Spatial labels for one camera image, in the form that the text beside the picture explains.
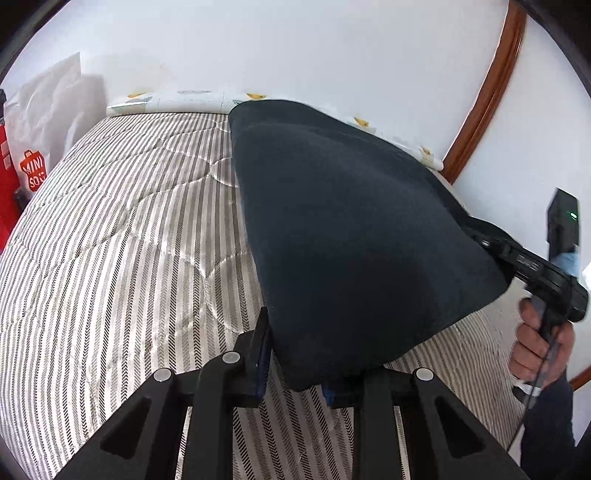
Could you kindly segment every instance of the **bed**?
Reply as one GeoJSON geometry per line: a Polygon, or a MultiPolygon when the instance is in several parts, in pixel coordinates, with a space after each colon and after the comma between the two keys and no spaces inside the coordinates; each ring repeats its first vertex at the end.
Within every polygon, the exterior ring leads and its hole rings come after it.
{"type": "MultiPolygon", "coordinates": [[[[388,365],[433,369],[504,446],[522,412],[507,369],[521,294],[388,365]]],[[[263,304],[227,115],[103,120],[0,257],[0,436],[31,479],[52,478],[152,372],[230,350],[263,304]]],[[[352,411],[288,390],[274,361],[260,408],[233,426],[235,479],[350,478],[352,411]]]]}

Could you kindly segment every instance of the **black fabric cover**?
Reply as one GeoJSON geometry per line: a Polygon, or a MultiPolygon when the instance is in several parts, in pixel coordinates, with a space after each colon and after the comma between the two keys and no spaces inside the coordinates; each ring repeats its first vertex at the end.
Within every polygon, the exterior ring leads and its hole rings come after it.
{"type": "Polygon", "coordinates": [[[299,103],[230,113],[274,350],[303,390],[394,360],[508,287],[417,160],[299,103]]]}

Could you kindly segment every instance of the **black sleeve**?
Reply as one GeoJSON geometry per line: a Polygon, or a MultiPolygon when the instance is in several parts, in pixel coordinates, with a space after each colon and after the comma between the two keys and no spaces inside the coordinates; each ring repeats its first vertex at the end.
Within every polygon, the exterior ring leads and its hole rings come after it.
{"type": "Polygon", "coordinates": [[[573,389],[566,374],[545,388],[525,415],[521,468],[531,480],[551,480],[574,453],[573,389]]]}

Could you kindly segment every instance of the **wooden trim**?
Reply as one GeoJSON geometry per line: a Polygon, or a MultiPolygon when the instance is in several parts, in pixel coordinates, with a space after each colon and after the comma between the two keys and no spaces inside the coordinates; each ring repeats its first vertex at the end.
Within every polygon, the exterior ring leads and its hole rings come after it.
{"type": "Polygon", "coordinates": [[[526,20],[525,11],[511,0],[491,68],[474,107],[443,160],[441,174],[449,183],[454,183],[459,177],[499,106],[519,55],[526,20]]]}
{"type": "Polygon", "coordinates": [[[579,375],[574,377],[570,381],[570,386],[573,387],[573,390],[578,390],[589,381],[591,381],[591,367],[586,368],[579,375]]]}

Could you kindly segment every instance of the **white wall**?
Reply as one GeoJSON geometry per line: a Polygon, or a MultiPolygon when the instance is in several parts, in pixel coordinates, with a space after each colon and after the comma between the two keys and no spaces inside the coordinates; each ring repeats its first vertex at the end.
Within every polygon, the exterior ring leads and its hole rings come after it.
{"type": "Polygon", "coordinates": [[[573,435],[579,443],[591,421],[591,383],[579,388],[573,397],[573,435]]]}
{"type": "Polygon", "coordinates": [[[442,157],[488,70],[507,0],[71,0],[2,83],[76,51],[133,90],[288,95],[378,121],[442,157]]]}
{"type": "MultiPolygon", "coordinates": [[[[470,212],[547,255],[546,209],[560,187],[580,202],[582,266],[591,262],[591,99],[555,42],[528,20],[515,71],[456,184],[470,212]]],[[[569,376],[591,365],[591,320],[575,325],[569,376]]]]}

